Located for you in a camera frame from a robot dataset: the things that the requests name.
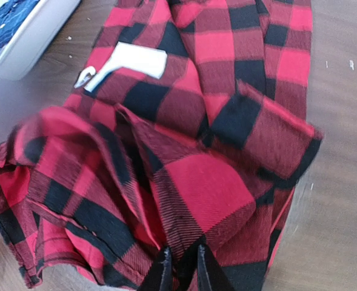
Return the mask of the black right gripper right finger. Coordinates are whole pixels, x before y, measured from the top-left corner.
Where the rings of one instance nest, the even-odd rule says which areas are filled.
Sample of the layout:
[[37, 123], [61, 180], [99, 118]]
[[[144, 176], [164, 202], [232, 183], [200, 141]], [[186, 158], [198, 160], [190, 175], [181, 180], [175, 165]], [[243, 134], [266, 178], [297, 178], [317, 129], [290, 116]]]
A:
[[197, 264], [198, 290], [234, 291], [209, 246], [205, 244], [198, 246]]

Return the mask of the red black plaid shirt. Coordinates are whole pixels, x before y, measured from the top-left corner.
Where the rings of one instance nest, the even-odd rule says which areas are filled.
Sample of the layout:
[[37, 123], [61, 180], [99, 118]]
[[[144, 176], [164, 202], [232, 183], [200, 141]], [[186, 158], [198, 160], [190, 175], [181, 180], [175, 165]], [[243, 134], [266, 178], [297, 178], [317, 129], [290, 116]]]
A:
[[28, 288], [69, 264], [137, 290], [159, 251], [198, 290], [209, 246], [261, 290], [322, 133], [307, 123], [310, 1], [118, 1], [64, 105], [0, 144], [0, 233]]

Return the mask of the white plastic basin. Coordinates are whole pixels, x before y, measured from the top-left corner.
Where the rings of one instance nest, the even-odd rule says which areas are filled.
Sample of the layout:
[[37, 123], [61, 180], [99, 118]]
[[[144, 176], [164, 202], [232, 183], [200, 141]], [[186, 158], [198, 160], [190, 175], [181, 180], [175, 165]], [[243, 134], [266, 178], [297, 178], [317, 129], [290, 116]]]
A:
[[37, 63], [80, 1], [39, 1], [0, 51], [0, 78], [22, 79]]

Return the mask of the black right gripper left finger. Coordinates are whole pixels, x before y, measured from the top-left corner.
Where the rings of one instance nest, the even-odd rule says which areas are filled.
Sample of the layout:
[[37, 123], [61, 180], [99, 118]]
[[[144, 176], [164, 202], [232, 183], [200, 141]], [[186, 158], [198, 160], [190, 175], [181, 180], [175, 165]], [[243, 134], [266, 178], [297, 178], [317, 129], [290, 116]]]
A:
[[148, 274], [137, 291], [172, 291], [173, 267], [172, 252], [169, 247], [159, 251]]

